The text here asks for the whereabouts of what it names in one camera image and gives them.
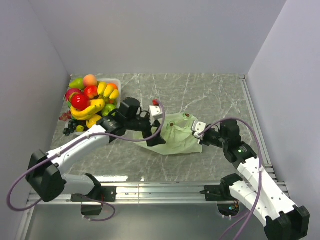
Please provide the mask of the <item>pale green avocado plastic bag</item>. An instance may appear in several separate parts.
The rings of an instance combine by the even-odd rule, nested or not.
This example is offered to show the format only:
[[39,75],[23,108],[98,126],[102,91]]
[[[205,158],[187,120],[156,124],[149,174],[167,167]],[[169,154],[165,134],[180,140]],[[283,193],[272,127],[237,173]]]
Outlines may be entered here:
[[165,144],[149,147],[145,141],[136,145],[160,155],[180,155],[201,153],[203,147],[193,136],[192,125],[197,118],[189,113],[168,114],[165,117],[161,137]]

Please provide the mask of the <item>shiny red fake apple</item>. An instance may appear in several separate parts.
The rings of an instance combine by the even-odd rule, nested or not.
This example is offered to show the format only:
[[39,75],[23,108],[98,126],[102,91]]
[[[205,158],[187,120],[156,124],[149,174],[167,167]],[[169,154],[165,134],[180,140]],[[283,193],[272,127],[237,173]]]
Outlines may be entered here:
[[71,105],[79,111],[84,111],[87,107],[89,107],[90,99],[86,95],[78,93],[72,97]]

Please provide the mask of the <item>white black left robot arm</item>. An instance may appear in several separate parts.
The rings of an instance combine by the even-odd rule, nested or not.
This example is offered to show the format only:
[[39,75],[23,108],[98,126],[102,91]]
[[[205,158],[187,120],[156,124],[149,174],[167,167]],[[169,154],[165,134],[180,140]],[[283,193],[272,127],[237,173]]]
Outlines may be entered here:
[[51,202],[61,194],[84,195],[89,201],[101,195],[101,184],[91,174],[69,175],[69,169],[95,148],[108,145],[114,140],[125,140],[127,131],[140,132],[147,146],[164,145],[161,137],[165,109],[154,100],[142,114],[140,102],[128,97],[107,116],[98,120],[89,130],[65,145],[49,152],[37,150],[31,155],[27,182],[44,202]]

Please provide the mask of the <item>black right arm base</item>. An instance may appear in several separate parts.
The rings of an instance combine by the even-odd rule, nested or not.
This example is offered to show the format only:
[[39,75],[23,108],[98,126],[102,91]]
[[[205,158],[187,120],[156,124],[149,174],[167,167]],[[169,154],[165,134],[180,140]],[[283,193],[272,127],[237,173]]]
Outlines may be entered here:
[[241,210],[240,202],[232,197],[222,184],[205,185],[204,190],[199,193],[204,195],[206,202],[217,202],[217,209],[222,218],[232,220],[243,217],[248,213],[247,210]]

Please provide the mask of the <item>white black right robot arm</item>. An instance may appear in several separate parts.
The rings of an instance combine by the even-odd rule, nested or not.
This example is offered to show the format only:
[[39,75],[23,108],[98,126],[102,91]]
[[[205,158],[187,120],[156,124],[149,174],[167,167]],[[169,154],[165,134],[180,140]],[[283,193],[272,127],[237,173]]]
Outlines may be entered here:
[[249,220],[255,216],[269,240],[301,240],[309,230],[310,213],[294,203],[277,185],[263,166],[262,152],[255,152],[242,141],[239,118],[227,117],[212,124],[194,121],[193,136],[200,145],[223,150],[225,158],[238,173],[221,179],[219,189],[205,186],[206,200],[222,198],[240,201],[247,209],[244,223],[235,235],[238,239]]

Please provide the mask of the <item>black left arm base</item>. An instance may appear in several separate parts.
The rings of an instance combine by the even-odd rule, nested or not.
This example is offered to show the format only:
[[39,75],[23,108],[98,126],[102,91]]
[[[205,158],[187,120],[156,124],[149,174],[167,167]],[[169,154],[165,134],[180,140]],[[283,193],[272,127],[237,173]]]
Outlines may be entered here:
[[[72,203],[81,203],[80,211],[84,219],[92,222],[104,222],[112,219],[116,214],[116,208],[112,205],[116,201],[116,186],[95,187],[89,194],[72,194]],[[98,219],[104,207],[111,209],[110,216]]]

